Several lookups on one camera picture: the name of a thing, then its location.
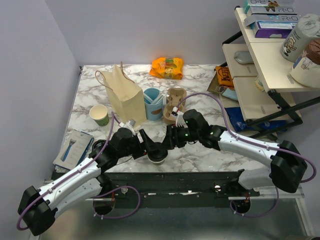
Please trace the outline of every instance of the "gray floor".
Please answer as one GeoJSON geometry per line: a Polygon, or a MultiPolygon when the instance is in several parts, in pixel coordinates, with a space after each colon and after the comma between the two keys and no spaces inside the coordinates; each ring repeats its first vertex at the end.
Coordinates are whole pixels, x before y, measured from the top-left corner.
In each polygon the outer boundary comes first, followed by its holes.
{"type": "MultiPolygon", "coordinates": [[[[251,214],[267,211],[273,200],[255,200],[251,214]]],[[[127,213],[117,209],[115,215],[127,213]]],[[[295,199],[280,200],[277,210],[261,218],[234,215],[228,208],[139,209],[121,220],[93,217],[84,201],[61,215],[41,240],[284,240],[305,235],[295,199]]]]}

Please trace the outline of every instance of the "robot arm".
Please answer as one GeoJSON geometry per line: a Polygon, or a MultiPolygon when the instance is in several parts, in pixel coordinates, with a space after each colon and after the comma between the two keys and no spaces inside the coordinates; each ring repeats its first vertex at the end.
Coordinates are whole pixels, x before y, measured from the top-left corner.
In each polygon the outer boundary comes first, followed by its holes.
{"type": "Polygon", "coordinates": [[[139,131],[143,139],[143,142],[140,142],[138,136],[131,130],[120,128],[112,136],[103,153],[86,169],[81,170],[82,165],[88,164],[92,158],[97,156],[103,147],[103,141],[98,141],[93,145],[89,158],[56,181],[38,190],[33,186],[27,188],[23,193],[18,213],[21,215],[30,203],[49,190],[50,194],[36,202],[22,217],[32,234],[39,235],[46,231],[54,223],[55,218],[71,205],[113,189],[103,173],[114,167],[120,158],[132,156],[137,159],[148,155],[152,162],[159,163],[166,158],[168,150],[176,147],[182,148],[187,143],[196,141],[206,148],[237,153],[266,166],[240,172],[236,181],[234,179],[230,181],[231,185],[237,185],[236,188],[239,189],[241,186],[244,190],[250,190],[254,187],[275,185],[283,191],[296,192],[307,169],[305,161],[289,153],[268,149],[273,147],[299,153],[291,142],[266,143],[241,136],[242,139],[265,145],[267,147],[265,149],[234,138],[224,127],[209,125],[201,113],[194,109],[185,112],[183,119],[187,127],[167,125],[163,142],[153,142],[143,129],[139,131]],[[52,190],[57,183],[61,182],[63,183],[52,190]]]}

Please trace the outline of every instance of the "white wall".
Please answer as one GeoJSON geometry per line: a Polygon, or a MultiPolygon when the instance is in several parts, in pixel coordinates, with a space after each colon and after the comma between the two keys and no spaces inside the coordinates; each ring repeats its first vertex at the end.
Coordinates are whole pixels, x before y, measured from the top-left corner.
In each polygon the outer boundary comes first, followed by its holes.
{"type": "MultiPolygon", "coordinates": [[[[81,64],[150,64],[182,57],[187,64],[225,62],[222,42],[240,29],[235,6],[245,0],[45,0],[81,64]]],[[[319,0],[295,0],[319,13],[319,0]]]]}
{"type": "MultiPolygon", "coordinates": [[[[319,92],[313,93],[295,93],[296,103],[319,97],[319,92]]],[[[314,180],[303,183],[302,189],[305,194],[305,203],[317,236],[320,236],[320,105],[314,105],[301,111],[303,124],[290,129],[288,132],[280,135],[281,139],[289,140],[295,144],[299,152],[311,159],[317,167],[317,176],[314,180]]],[[[311,176],[312,171],[309,166],[306,177],[311,176]]]]}
{"type": "Polygon", "coordinates": [[[50,175],[79,67],[44,0],[0,5],[0,239],[22,240],[20,199],[50,175]]]}

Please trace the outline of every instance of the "blue bucket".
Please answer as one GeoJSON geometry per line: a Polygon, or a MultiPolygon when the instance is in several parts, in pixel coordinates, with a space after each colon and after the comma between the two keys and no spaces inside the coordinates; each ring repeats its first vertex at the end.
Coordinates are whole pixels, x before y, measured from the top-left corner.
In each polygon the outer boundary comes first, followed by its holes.
{"type": "MultiPolygon", "coordinates": [[[[160,90],[157,88],[148,88],[144,91],[144,93],[150,97],[152,100],[155,100],[158,95],[160,94],[160,90]]],[[[163,116],[163,101],[160,101],[158,104],[149,104],[150,102],[144,98],[144,105],[145,105],[145,113],[146,119],[150,121],[157,121],[162,118],[163,116]]]]}

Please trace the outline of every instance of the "orange snack bag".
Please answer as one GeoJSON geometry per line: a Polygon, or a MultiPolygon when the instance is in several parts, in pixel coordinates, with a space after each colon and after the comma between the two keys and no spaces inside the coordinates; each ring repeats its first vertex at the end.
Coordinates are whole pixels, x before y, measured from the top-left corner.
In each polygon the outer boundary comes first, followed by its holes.
{"type": "Polygon", "coordinates": [[[184,61],[181,58],[160,57],[152,61],[150,74],[161,79],[182,79],[184,61]]]}
{"type": "Polygon", "coordinates": [[[216,66],[215,67],[217,76],[218,76],[218,82],[220,85],[233,87],[234,82],[231,78],[231,74],[228,67],[225,66],[216,66]]]}

